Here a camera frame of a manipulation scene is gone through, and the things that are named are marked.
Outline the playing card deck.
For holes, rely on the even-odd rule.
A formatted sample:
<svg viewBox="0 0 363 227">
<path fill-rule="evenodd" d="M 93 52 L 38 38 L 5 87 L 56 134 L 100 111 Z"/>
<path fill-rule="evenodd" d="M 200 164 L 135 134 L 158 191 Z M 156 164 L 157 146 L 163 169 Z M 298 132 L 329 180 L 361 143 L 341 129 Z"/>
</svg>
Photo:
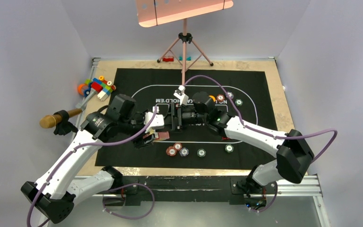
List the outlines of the playing card deck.
<svg viewBox="0 0 363 227">
<path fill-rule="evenodd" d="M 145 143 L 151 143 L 151 142 L 159 142 L 168 140 L 170 138 L 169 132 L 156 132 L 156 131 L 150 131 L 146 135 L 143 136 L 143 141 Z"/>
</svg>

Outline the red poker chip stack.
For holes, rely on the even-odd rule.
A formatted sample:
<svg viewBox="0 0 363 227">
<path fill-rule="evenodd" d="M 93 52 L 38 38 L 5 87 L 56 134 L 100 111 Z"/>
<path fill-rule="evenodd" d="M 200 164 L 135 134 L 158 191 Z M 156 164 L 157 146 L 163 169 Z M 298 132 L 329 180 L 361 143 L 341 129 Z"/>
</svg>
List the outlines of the red poker chip stack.
<svg viewBox="0 0 363 227">
<path fill-rule="evenodd" d="M 173 156 L 175 156 L 175 155 L 177 154 L 177 149 L 176 149 L 175 147 L 173 147 L 173 146 L 170 146 L 170 147 L 168 147 L 168 148 L 166 149 L 166 154 L 167 154 L 168 156 L 173 157 Z"/>
</svg>

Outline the blue poker chip stack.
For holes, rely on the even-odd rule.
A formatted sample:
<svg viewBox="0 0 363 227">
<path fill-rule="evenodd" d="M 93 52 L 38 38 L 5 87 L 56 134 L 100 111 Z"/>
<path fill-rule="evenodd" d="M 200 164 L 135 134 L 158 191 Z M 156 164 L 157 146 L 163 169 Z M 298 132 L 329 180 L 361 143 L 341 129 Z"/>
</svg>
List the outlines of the blue poker chip stack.
<svg viewBox="0 0 363 227">
<path fill-rule="evenodd" d="M 182 148 L 179 151 L 179 154 L 180 154 L 181 157 L 186 157 L 189 154 L 189 150 L 187 148 Z"/>
</svg>

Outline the green poker chip stack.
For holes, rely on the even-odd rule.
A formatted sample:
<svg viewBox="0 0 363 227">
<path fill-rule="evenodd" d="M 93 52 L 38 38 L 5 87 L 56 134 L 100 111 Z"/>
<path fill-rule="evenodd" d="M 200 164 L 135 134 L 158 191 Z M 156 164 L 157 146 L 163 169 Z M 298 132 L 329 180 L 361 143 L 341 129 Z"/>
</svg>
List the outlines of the green poker chip stack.
<svg viewBox="0 0 363 227">
<path fill-rule="evenodd" d="M 197 150 L 197 155 L 198 155 L 198 157 L 205 157 L 206 156 L 206 151 L 204 149 L 198 149 Z"/>
</svg>

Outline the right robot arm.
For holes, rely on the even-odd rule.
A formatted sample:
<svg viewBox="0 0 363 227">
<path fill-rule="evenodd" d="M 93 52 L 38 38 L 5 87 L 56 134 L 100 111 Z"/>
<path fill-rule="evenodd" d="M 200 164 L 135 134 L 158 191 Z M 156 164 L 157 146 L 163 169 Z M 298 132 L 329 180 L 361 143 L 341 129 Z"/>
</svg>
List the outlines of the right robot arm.
<svg viewBox="0 0 363 227">
<path fill-rule="evenodd" d="M 301 133 L 291 130 L 289 133 L 273 131 L 220 111 L 206 92 L 193 96 L 193 108 L 187 108 L 188 96 L 185 87 L 179 86 L 174 96 L 179 99 L 177 119 L 180 129 L 187 124 L 202 123 L 213 134 L 239 140 L 255 146 L 275 158 L 264 165 L 252 168 L 244 187 L 251 192 L 259 192 L 264 186 L 281 179 L 300 184 L 307 172 L 314 154 Z"/>
</svg>

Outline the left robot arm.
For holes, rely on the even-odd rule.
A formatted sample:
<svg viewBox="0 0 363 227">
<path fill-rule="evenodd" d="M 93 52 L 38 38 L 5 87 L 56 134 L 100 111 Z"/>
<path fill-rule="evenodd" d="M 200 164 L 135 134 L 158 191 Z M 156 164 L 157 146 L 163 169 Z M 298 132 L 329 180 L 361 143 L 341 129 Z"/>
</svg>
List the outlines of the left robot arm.
<svg viewBox="0 0 363 227">
<path fill-rule="evenodd" d="M 157 138 L 154 130 L 164 127 L 159 107 L 155 105 L 152 110 L 134 112 L 134 106 L 133 98 L 120 94 L 111 104 L 86 117 L 55 164 L 35 182 L 27 181 L 21 187 L 31 203 L 29 212 L 37 209 L 46 222 L 57 224 L 87 198 L 99 192 L 117 193 L 127 187 L 122 173 L 110 166 L 82 181 L 73 180 L 100 148 L 128 142 L 144 146 Z"/>
</svg>

